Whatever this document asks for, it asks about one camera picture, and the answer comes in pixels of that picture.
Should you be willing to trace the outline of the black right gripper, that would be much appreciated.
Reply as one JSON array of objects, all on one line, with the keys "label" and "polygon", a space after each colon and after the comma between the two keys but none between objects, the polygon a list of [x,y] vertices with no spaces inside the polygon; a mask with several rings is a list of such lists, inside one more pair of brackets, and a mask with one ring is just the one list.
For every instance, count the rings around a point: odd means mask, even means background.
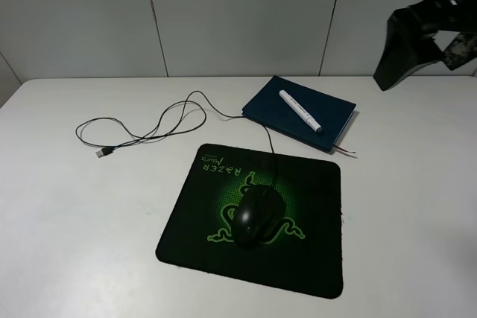
[{"label": "black right gripper", "polygon": [[[442,52],[435,31],[459,34]],[[373,79],[387,91],[441,60],[456,70],[476,58],[475,32],[476,0],[422,0],[395,10],[387,22],[385,47]]]}]

